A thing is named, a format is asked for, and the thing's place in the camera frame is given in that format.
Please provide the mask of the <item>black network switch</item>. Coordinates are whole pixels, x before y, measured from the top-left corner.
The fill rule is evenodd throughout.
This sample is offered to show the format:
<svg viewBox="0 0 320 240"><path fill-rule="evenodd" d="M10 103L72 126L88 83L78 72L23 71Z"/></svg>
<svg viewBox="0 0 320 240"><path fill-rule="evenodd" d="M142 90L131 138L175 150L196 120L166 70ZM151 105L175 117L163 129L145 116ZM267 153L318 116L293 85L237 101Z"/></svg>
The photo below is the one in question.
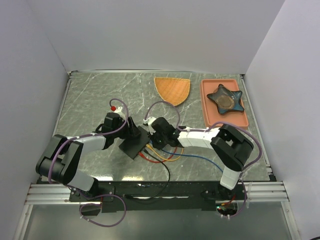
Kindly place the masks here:
<svg viewBox="0 0 320 240"><path fill-rule="evenodd" d="M148 132L141 126L138 126L137 128L140 131L140 136L134 139L125 139L119 145L119 149L132 160L139 155L150 141Z"/></svg>

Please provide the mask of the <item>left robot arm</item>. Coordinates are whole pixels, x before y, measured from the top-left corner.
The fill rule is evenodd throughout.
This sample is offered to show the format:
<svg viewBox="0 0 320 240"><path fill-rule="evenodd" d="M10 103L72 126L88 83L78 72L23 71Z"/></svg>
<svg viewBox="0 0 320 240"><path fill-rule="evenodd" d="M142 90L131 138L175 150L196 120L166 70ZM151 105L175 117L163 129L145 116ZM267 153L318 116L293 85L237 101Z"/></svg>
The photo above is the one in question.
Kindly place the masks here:
<svg viewBox="0 0 320 240"><path fill-rule="evenodd" d="M87 153L106 150L115 141L138 140L143 128L136 126L132 117L121 117L109 112L95 131L89 134L67 137L52 136L35 171L46 177L49 183L57 182L81 191L87 201L94 201L99 195L99 181L78 169L82 156Z"/></svg>

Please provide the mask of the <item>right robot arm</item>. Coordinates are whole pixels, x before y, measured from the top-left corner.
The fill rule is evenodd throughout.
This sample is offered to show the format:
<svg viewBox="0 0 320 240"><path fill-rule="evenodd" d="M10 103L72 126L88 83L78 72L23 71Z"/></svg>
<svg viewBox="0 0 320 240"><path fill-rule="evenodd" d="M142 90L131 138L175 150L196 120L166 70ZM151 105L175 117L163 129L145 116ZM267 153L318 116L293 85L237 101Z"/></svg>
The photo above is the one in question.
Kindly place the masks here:
<svg viewBox="0 0 320 240"><path fill-rule="evenodd" d="M224 169L218 193L223 199L236 194L236 184L241 171L249 159L254 145L241 132L240 128L227 123L211 129L195 129L186 126L173 127L163 117L149 117L143 120L148 127L152 146L162 150L167 145L178 148L199 147L214 150Z"/></svg>

